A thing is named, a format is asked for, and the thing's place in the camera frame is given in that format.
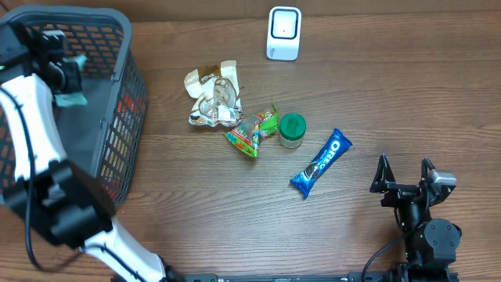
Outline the light blue snack packet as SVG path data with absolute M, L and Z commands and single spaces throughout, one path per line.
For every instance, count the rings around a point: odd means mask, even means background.
M 70 59 L 70 62 L 77 64 L 79 74 L 84 70 L 86 61 L 87 57 L 84 54 L 79 54 Z M 82 91 L 56 95 L 55 101 L 58 107 L 86 106 L 88 104 Z

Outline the beige brown snack pouch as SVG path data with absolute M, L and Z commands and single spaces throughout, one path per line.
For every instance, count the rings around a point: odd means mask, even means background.
M 243 120 L 235 60 L 197 68 L 185 76 L 184 85 L 196 100 L 189 115 L 191 125 L 233 128 Z

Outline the green lid small jar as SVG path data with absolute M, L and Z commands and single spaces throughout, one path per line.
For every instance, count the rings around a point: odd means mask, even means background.
M 289 149 L 299 147 L 302 144 L 305 132 L 306 121 L 300 114 L 286 114 L 279 123 L 279 142 Z

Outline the green colourful candy bag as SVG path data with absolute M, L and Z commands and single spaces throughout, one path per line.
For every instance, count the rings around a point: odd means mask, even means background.
M 278 110 L 272 105 L 267 110 L 246 117 L 235 128 L 225 133 L 232 145 L 250 157 L 257 157 L 261 141 L 270 137 L 279 127 Z

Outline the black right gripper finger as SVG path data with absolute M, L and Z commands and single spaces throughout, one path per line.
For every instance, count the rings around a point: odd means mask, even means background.
M 387 156 L 382 154 L 378 161 L 377 172 L 374 176 L 370 193 L 386 193 L 395 185 L 395 177 L 391 166 L 389 165 Z
M 428 157 L 421 161 L 421 180 L 424 182 L 433 182 L 433 174 L 436 172 L 435 166 Z

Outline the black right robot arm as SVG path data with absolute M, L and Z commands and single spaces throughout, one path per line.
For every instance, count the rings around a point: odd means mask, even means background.
M 380 255 L 403 243 L 406 261 L 391 267 L 382 281 L 458 281 L 449 271 L 456 261 L 462 230 L 445 219 L 434 219 L 431 207 L 442 203 L 456 188 L 456 177 L 436 169 L 429 158 L 421 161 L 421 177 L 416 185 L 398 184 L 386 155 L 378 161 L 377 173 L 369 189 L 384 195 L 380 204 L 394 210 L 401 236 L 370 257 L 364 265 L 361 280 L 375 276 L 369 273 L 372 262 Z

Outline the blue Oreo cookie pack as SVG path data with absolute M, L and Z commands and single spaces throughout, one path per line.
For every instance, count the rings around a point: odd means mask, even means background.
M 308 197 L 316 181 L 325 171 L 352 146 L 352 142 L 335 128 L 325 145 L 312 159 L 308 166 L 295 177 L 290 179 L 290 183 L 302 194 L 304 199 Z

